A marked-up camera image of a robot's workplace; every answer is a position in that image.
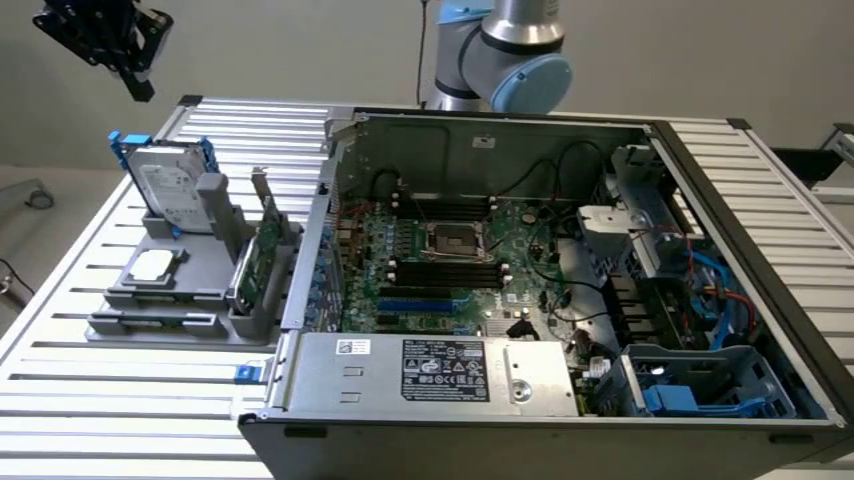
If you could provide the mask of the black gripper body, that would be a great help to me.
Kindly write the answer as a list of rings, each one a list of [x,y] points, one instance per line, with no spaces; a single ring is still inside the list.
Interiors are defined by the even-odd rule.
[[[42,10],[69,11],[86,22],[99,44],[99,65],[107,67],[110,50],[138,45],[153,67],[174,27],[174,18],[166,12],[139,1],[119,0],[46,1]]]

